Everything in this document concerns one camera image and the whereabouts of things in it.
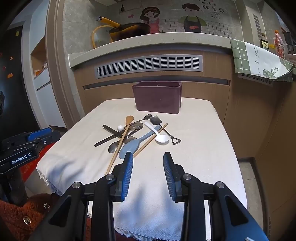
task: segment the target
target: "white ball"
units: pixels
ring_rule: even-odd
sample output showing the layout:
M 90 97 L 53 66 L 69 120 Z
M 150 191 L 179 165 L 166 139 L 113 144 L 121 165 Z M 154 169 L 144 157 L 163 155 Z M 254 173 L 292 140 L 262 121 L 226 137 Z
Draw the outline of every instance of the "white ball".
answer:
M 123 130 L 124 130 L 124 126 L 118 126 L 118 127 L 117 127 L 117 130 L 118 130 L 118 131 L 123 131 Z

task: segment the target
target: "black apron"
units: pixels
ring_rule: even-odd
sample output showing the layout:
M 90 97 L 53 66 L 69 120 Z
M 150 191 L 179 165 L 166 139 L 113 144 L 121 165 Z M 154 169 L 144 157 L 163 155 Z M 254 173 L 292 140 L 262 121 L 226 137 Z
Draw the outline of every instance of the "black apron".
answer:
M 200 20 L 197 18 L 197 22 L 188 21 L 188 16 L 184 20 L 184 31 L 185 32 L 192 32 L 192 33 L 201 33 L 202 32 L 202 25 L 200 24 Z

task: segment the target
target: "white spoon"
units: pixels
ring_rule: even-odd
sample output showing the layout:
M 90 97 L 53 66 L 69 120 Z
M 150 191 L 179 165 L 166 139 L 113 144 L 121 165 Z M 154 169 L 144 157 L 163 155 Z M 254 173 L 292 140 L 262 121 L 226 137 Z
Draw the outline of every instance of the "white spoon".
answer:
M 145 126 L 147 126 L 151 131 L 153 131 L 156 134 L 155 140 L 160 142 L 160 143 L 165 143 L 167 141 L 169 141 L 169 137 L 168 135 L 160 135 L 157 130 L 154 129 L 154 127 L 149 123 L 149 122 L 145 122 L 144 123 Z

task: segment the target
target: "blue gripper pad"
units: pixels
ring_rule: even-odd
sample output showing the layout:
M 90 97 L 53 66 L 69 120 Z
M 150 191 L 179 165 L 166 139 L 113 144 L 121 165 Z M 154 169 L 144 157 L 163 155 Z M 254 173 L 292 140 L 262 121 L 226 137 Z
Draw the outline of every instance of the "blue gripper pad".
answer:
M 121 202 L 123 202 L 128 194 L 128 187 L 131 180 L 131 173 L 133 170 L 133 154 L 129 151 L 124 157 L 121 165 L 115 188 L 115 195 L 120 196 Z
M 52 129 L 50 127 L 48 127 L 48 128 L 31 133 L 30 135 L 28 135 L 27 139 L 28 139 L 28 141 L 33 141 L 33 140 L 37 139 L 38 137 L 45 136 L 51 132 L 52 132 Z
M 168 184 L 168 192 L 172 200 L 175 202 L 177 195 L 182 195 L 181 179 L 169 152 L 166 152 L 163 155 L 163 168 Z

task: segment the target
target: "frying pan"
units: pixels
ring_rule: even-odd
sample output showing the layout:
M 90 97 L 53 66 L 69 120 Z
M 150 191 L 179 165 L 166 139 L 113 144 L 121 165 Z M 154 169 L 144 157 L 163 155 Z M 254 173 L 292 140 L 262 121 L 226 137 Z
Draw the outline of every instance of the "frying pan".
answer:
M 109 30 L 109 35 L 113 41 L 150 33 L 150 26 L 146 23 L 119 24 L 104 17 L 99 17 L 98 21 L 107 23 L 113 27 L 113 29 Z

